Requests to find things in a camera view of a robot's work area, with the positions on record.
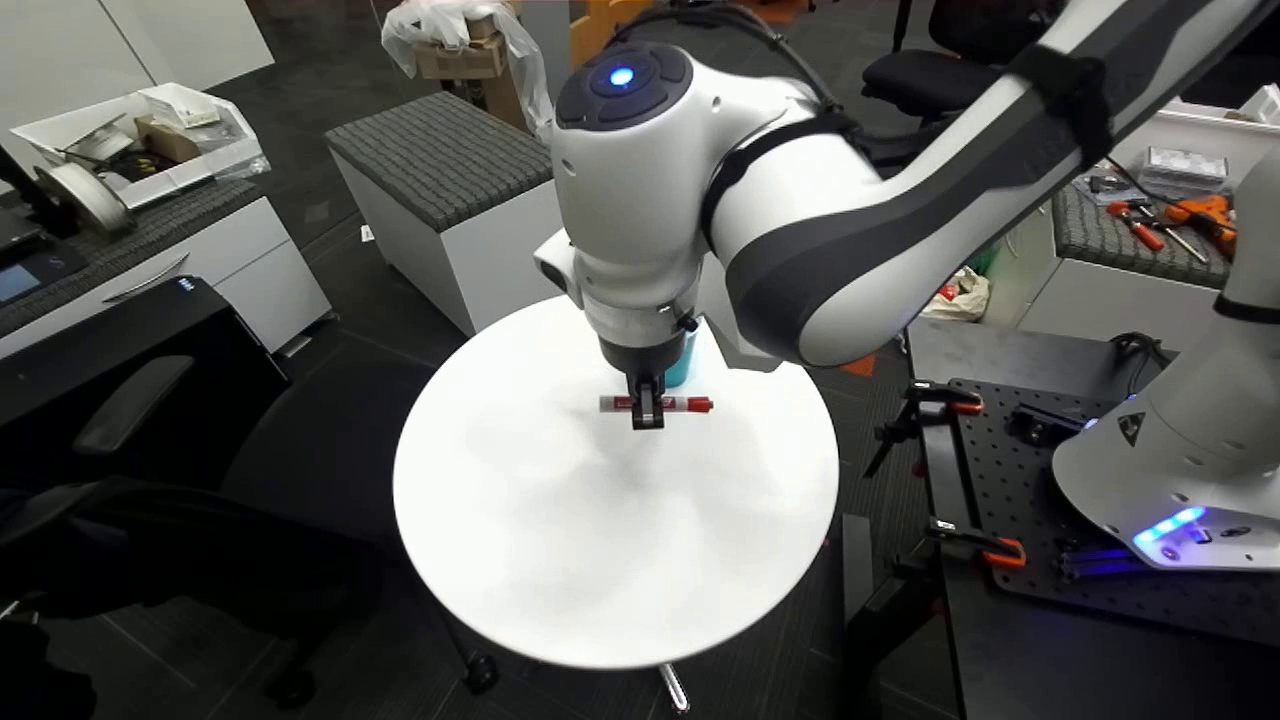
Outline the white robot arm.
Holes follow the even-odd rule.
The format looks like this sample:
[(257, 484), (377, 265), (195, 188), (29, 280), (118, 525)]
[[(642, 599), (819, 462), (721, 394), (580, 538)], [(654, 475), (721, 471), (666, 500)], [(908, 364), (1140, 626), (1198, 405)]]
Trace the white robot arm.
[[(541, 273), (642, 394), (684, 332), (733, 364), (845, 364), (1039, 200), (1150, 123), (1278, 0), (1070, 0), (897, 173), (792, 75), (739, 75), (682, 44), (612, 44), (568, 75), (546, 144), (560, 233)], [(1278, 164), (1238, 193), (1239, 243), (1207, 332), (1053, 452), (1061, 497), (1160, 573), (1280, 568)]]

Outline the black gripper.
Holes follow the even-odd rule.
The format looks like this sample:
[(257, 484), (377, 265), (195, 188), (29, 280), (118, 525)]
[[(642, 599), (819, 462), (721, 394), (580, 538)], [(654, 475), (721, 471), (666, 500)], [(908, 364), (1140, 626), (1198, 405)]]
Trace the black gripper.
[(666, 426), (668, 368), (682, 360), (682, 352), (684, 352), (682, 335), (644, 345), (644, 346), (624, 346), (606, 338), (606, 360), (633, 386), (633, 426)]

